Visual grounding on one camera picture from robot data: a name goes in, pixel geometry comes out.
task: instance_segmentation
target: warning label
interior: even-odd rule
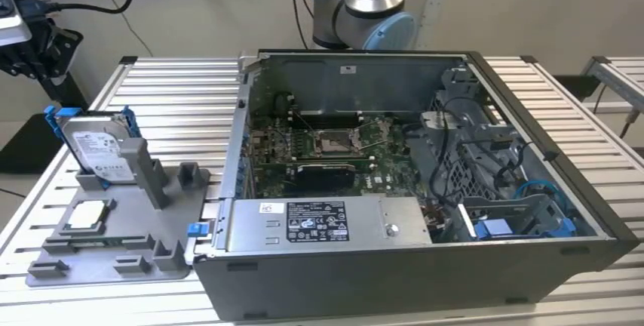
[[[345,201],[287,203],[286,218],[291,242],[350,240]]]

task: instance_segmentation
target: sticker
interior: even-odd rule
[[[286,206],[286,235],[293,243],[350,240],[345,201],[293,202]]]
[[[358,71],[358,66],[342,66],[341,67],[341,74],[342,75],[355,75]]]
[[[285,203],[261,203],[261,213],[285,213]]]
[[[119,157],[119,142],[115,136],[89,131],[75,132],[73,136],[87,166],[99,177],[107,181],[134,181],[129,161]]]

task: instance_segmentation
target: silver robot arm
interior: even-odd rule
[[[314,0],[314,43],[326,49],[409,49],[417,19],[405,0]]]

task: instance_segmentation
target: metal table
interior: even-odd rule
[[[554,140],[629,227],[644,238],[644,161],[538,63],[489,57]],[[123,63],[93,105],[138,113],[150,152],[166,165],[198,161],[214,173],[203,218],[218,211],[237,105],[234,59],[141,58]],[[78,165],[62,150],[0,234],[0,321],[21,324],[193,324],[219,321],[197,274],[182,281],[30,289],[26,274],[77,191]],[[573,277],[537,305],[285,322],[589,325],[644,323],[644,245],[605,272]]]
[[[597,77],[644,112],[644,57],[594,57],[582,75]]]

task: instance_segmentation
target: gray plastic holder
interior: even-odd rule
[[[197,163],[165,170],[150,158],[143,139],[126,140],[122,155],[138,183],[105,189],[95,175],[77,176],[82,187],[31,264],[27,285],[154,281],[189,275],[187,226],[202,217],[211,173]],[[103,219],[87,229],[70,229],[75,206],[97,200],[107,207]]]

